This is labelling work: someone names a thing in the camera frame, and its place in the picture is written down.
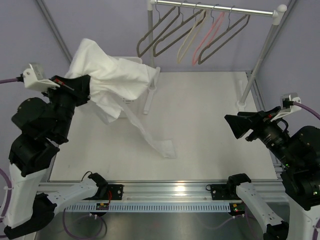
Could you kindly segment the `white shirt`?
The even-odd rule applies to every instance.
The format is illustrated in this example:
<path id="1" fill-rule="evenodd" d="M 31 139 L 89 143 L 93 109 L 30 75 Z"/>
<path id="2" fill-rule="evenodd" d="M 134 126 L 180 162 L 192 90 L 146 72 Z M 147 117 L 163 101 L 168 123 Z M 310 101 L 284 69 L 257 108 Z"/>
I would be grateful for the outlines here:
<path id="1" fill-rule="evenodd" d="M 72 59 L 65 78 L 89 75 L 89 96 L 96 114 L 106 124 L 116 121 L 122 112 L 129 122 L 139 129 L 145 141 L 164 158 L 177 157 L 171 139 L 156 140 L 144 128 L 136 114 L 124 100 L 136 101 L 160 75 L 153 68 L 125 58 L 107 55 L 93 40 L 84 38 Z"/>

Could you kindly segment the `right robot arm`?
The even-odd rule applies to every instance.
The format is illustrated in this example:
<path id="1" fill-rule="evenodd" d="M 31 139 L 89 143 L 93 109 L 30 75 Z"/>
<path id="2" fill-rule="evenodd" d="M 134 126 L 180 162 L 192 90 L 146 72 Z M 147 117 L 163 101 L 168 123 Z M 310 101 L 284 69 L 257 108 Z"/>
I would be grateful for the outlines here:
<path id="1" fill-rule="evenodd" d="M 245 137 L 252 142 L 259 139 L 281 162 L 280 177 L 288 196 L 290 221 L 267 223 L 265 239 L 318 240 L 320 238 L 320 130 L 306 125 L 294 135 L 278 125 L 294 108 L 307 107 L 290 102 L 290 107 L 277 106 L 269 111 L 243 112 L 225 115 L 236 139 Z"/>

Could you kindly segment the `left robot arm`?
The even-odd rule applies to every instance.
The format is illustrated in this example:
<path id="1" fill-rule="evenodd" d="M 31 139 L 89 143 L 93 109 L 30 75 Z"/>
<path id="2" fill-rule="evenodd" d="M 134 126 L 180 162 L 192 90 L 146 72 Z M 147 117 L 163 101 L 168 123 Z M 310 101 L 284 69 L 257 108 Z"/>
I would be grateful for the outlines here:
<path id="1" fill-rule="evenodd" d="M 39 193 L 40 182 L 60 145 L 68 142 L 75 108 L 90 99 L 90 76 L 53 76 L 55 87 L 42 91 L 48 97 L 32 97 L 18 107 L 12 122 L 21 130 L 9 152 L 10 183 L 1 220 L 4 235 L 14 240 L 46 227 L 65 208 L 81 200 L 100 200 L 108 182 L 98 173 L 52 193 Z"/>

